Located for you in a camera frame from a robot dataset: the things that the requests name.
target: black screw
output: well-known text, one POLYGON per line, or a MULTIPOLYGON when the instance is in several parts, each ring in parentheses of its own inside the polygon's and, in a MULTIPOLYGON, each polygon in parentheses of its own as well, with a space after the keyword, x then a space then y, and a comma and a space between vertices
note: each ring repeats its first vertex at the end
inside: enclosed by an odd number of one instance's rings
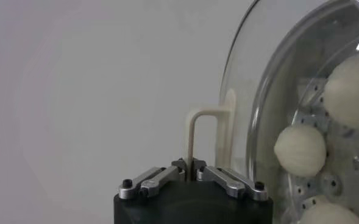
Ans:
POLYGON ((259 191, 263 191, 265 189, 265 184, 260 181, 257 181, 255 182, 255 189, 259 191))
POLYGON ((132 185, 133 185, 133 182, 131 179, 123 180, 123 188, 131 188, 132 185))

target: transparent cover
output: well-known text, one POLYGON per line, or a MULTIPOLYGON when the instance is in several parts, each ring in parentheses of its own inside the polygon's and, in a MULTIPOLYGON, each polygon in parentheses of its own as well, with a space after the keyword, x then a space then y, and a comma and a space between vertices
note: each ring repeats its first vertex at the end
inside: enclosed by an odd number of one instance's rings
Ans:
POLYGON ((355 54, 359 9, 350 1, 260 0, 244 17, 221 99, 236 91, 233 168, 266 183, 275 223, 299 222, 320 195, 359 216, 359 130, 333 121, 322 105, 328 76, 355 54), (274 154, 280 132, 295 123, 314 126, 327 142, 315 177, 286 173, 274 154))

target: white backdrop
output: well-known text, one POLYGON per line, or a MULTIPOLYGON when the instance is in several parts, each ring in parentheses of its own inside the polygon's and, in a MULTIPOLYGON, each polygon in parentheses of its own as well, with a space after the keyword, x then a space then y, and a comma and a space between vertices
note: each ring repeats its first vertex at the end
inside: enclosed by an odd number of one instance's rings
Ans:
POLYGON ((250 3, 0 0, 0 223, 112 223, 121 180, 181 157, 187 111, 218 103, 250 3))

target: white sphere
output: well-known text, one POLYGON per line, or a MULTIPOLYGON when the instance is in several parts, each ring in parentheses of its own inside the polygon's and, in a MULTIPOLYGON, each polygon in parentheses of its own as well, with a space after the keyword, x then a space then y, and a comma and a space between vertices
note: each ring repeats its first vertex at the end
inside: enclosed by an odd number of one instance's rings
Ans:
POLYGON ((325 163, 325 142, 322 134, 309 125, 293 125, 279 134, 274 146, 281 166, 300 177, 313 177, 325 163))
POLYGON ((336 204, 324 203, 316 205, 301 217, 300 224, 359 224, 357 217, 350 210, 336 204))
POLYGON ((325 84, 323 99, 332 119, 359 128, 359 54, 333 70, 325 84))

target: white plastic hook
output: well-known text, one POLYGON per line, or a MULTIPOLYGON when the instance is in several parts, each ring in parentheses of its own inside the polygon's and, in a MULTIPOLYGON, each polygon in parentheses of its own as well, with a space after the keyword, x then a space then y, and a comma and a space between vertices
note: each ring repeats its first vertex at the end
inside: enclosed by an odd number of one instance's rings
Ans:
MULTIPOLYGON (((236 94, 232 89, 230 89, 228 90, 225 101, 222 105, 215 108, 198 108, 188 113, 186 119, 187 173, 191 173, 191 163, 193 161, 194 147, 194 130, 196 126, 196 121, 201 116, 214 116, 215 118, 217 118, 215 166, 230 167, 235 109, 236 94)), ((187 175, 187 180, 190 180, 190 176, 190 174, 187 175)))

